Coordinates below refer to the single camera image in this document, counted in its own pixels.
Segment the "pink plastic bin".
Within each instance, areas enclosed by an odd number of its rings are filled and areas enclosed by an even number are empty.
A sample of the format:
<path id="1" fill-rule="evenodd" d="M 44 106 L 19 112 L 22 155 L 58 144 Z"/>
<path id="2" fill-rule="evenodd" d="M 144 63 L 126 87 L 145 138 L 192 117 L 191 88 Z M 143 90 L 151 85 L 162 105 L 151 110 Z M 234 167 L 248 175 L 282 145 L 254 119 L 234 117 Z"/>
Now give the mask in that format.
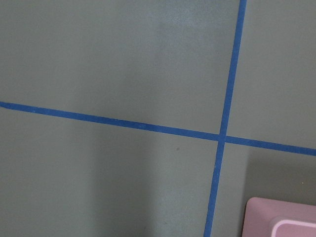
<path id="1" fill-rule="evenodd" d="M 243 237 L 314 237 L 316 207 L 260 197 L 248 200 Z"/>

